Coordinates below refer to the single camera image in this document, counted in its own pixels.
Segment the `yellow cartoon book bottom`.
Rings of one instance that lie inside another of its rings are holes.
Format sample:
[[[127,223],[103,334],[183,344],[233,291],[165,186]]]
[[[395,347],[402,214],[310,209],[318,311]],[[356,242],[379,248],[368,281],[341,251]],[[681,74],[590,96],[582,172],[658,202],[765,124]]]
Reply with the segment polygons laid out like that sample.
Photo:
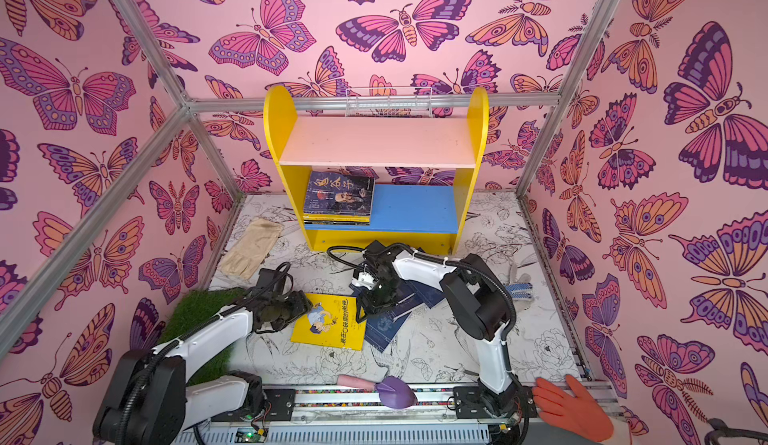
[[[310,309],[295,322],[293,343],[362,350],[366,323],[357,321],[355,297],[310,293],[307,298]]]

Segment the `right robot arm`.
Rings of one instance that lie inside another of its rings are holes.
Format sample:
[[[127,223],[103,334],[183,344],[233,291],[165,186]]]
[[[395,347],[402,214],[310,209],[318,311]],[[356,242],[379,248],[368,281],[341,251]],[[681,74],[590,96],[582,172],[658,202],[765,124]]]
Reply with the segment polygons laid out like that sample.
[[[378,241],[366,248],[331,246],[326,254],[353,270],[353,284],[362,289],[356,298],[359,322],[393,311],[406,282],[440,291],[455,322],[475,340],[482,407],[493,417],[532,417],[532,390],[513,371],[508,352],[507,337],[517,322],[513,299],[481,257],[439,257]]]

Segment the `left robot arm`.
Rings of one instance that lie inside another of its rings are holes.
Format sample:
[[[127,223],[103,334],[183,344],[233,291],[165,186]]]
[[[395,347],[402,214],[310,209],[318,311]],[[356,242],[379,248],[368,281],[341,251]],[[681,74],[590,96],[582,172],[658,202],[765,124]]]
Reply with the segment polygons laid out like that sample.
[[[279,332],[309,312],[306,294],[292,287],[290,268],[283,262],[260,270],[255,286],[191,330],[152,349],[126,352],[96,413],[94,437],[112,444],[171,444],[217,415],[264,413],[267,398],[255,374],[190,381],[236,341]]]

